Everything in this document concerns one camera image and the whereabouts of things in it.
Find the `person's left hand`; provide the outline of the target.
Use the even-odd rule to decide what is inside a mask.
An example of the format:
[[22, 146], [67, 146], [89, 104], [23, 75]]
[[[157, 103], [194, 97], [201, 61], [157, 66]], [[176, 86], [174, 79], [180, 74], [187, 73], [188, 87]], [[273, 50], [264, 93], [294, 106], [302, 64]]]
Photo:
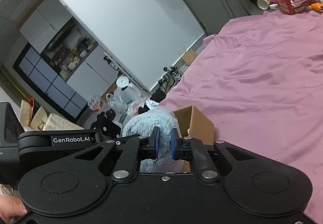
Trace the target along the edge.
[[20, 197], [3, 194], [0, 199], [1, 219], [5, 223], [10, 223], [13, 217], [22, 217], [27, 214], [27, 210]]

